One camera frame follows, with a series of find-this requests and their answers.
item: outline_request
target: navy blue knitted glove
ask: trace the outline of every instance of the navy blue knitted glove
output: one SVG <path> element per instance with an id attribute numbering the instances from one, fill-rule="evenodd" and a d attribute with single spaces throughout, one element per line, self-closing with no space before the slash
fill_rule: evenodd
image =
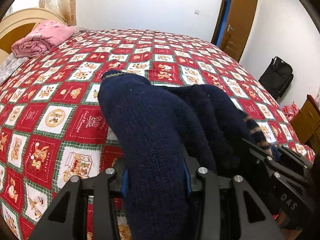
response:
<path id="1" fill-rule="evenodd" d="M 124 205 L 133 239 L 180 239 L 188 213 L 181 144 L 216 171 L 196 114 L 144 77 L 114 70 L 103 75 L 98 100 L 126 156 Z"/>
<path id="2" fill-rule="evenodd" d="M 219 175 L 237 169 L 240 156 L 234 154 L 242 138 L 252 141 L 249 130 L 228 95 L 211 85 L 163 89 L 184 100 L 196 113 L 216 161 Z"/>

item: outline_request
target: pink blanket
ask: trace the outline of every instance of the pink blanket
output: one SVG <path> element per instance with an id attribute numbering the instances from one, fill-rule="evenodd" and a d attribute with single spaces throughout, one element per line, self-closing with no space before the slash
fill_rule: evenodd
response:
<path id="1" fill-rule="evenodd" d="M 72 27 L 46 20 L 25 38 L 15 42 L 11 50 L 15 57 L 36 57 L 65 42 L 75 31 Z"/>

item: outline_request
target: navy blue knitted sock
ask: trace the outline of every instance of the navy blue knitted sock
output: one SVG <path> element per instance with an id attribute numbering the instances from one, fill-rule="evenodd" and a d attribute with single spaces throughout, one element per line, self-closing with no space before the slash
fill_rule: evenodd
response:
<path id="1" fill-rule="evenodd" d="M 272 155 L 275 161 L 278 162 L 280 160 L 278 149 L 272 144 L 268 143 L 261 127 L 247 113 L 241 110 L 239 110 L 239 113 L 247 125 L 250 135 L 252 136 L 253 143 L 259 146 L 262 150 L 265 150 L 269 155 Z"/>
<path id="2" fill-rule="evenodd" d="M 162 87 L 183 99 L 196 113 L 206 134 L 219 175 L 237 169 L 241 155 L 234 154 L 242 138 L 252 141 L 249 130 L 228 95 L 211 85 Z"/>
<path id="3" fill-rule="evenodd" d="M 124 205 L 133 239 L 180 239 L 188 213 L 181 143 L 216 171 L 196 114 L 147 79 L 118 71 L 103 75 L 98 100 L 126 156 Z"/>

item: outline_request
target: silver bolt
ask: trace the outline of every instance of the silver bolt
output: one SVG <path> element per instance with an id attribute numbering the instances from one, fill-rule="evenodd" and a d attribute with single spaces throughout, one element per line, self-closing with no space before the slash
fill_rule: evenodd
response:
<path id="1" fill-rule="evenodd" d="M 279 172 L 277 172 L 277 171 L 275 172 L 275 177 L 278 178 L 278 179 L 281 177 Z"/>
<path id="2" fill-rule="evenodd" d="M 70 181 L 71 181 L 71 182 L 78 182 L 79 179 L 80 179 L 79 176 L 74 175 L 74 176 L 72 176 L 72 177 L 70 178 Z"/>
<path id="3" fill-rule="evenodd" d="M 243 177 L 241 175 L 236 175 L 233 177 L 233 179 L 236 181 L 236 182 L 242 182 L 243 181 Z"/>
<path id="4" fill-rule="evenodd" d="M 107 168 L 106 169 L 106 174 L 111 175 L 111 174 L 114 174 L 114 173 L 115 173 L 115 169 L 114 168 Z"/>
<path id="5" fill-rule="evenodd" d="M 200 174 L 207 174 L 207 173 L 208 173 L 208 169 L 205 168 L 205 167 L 200 167 L 200 168 L 198 169 L 198 172 L 199 172 Z"/>

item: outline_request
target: bedspread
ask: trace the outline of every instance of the bedspread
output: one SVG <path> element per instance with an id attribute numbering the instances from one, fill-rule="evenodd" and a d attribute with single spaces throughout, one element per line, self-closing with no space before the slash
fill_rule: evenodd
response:
<path id="1" fill-rule="evenodd" d="M 158 31 L 87 32 L 26 61 L 0 87 L 0 207 L 19 239 L 28 239 L 72 175 L 96 176 L 122 156 L 97 99 L 101 76 L 110 69 L 142 75 L 153 85 L 215 85 L 256 120 L 268 142 L 313 159 L 277 102 L 214 45 Z M 92 205 L 88 220 L 90 239 Z M 125 217 L 118 223 L 129 239 Z"/>
<path id="2" fill-rule="evenodd" d="M 13 53 L 0 65 L 0 86 L 28 59 L 28 57 L 16 58 Z"/>

